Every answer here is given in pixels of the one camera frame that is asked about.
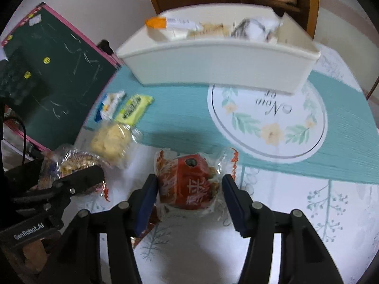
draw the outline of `white wall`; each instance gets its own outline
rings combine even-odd
[[[0,40],[40,2],[45,2],[78,28],[94,43],[107,39],[117,49],[154,16],[150,0],[24,0],[18,7]]]
[[[361,88],[371,89],[379,74],[379,48],[368,37],[320,7],[314,39],[337,50]],[[374,94],[379,97],[379,89]]]
[[[374,27],[357,0],[340,1]],[[379,48],[355,26],[340,18],[340,14],[325,8],[319,8],[314,40],[337,50],[361,88],[370,90],[379,75]],[[373,95],[379,98],[379,88]]]

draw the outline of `yellow-green snack package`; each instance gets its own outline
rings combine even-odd
[[[145,112],[147,106],[153,102],[154,98],[148,95],[133,95],[126,102],[124,108],[117,114],[115,120],[119,123],[134,126]]]

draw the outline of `bolt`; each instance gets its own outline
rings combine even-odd
[[[129,208],[129,203],[126,202],[126,201],[122,201],[122,202],[120,202],[120,203],[118,204],[118,207],[119,207],[120,209],[127,209],[127,208]]]
[[[298,218],[301,218],[303,216],[303,213],[301,212],[301,210],[298,210],[298,209],[294,209],[292,211],[292,214],[295,216],[295,217],[298,217]]]
[[[86,209],[82,209],[82,210],[79,210],[79,212],[78,212],[78,216],[80,217],[80,218],[85,218],[86,216],[88,216],[88,210],[86,210]]]
[[[262,203],[261,202],[253,202],[251,204],[251,206],[254,208],[254,209],[261,209],[263,207]]]
[[[50,204],[50,203],[46,203],[46,204],[44,205],[44,210],[45,210],[45,211],[48,211],[50,208],[51,208],[51,204]]]

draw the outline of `black clamp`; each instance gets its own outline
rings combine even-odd
[[[94,165],[56,180],[50,189],[28,191],[11,197],[9,212],[17,219],[2,228],[0,241],[9,249],[19,249],[63,227],[62,214],[70,197],[102,183],[104,172]]]
[[[328,250],[302,211],[276,212],[253,202],[230,175],[223,177],[222,189],[236,231],[250,237],[238,284],[269,282],[275,233],[282,234],[279,284],[343,284]]]
[[[157,193],[158,179],[150,174],[142,189],[111,210],[93,214],[80,210],[58,241],[38,283],[101,283],[99,234],[106,233],[112,283],[141,284],[130,237],[139,237],[146,229]]]

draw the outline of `circular placemat design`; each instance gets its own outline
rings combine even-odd
[[[309,81],[292,96],[211,85],[208,109],[231,143],[266,161],[307,159],[321,147],[327,133],[324,102]]]

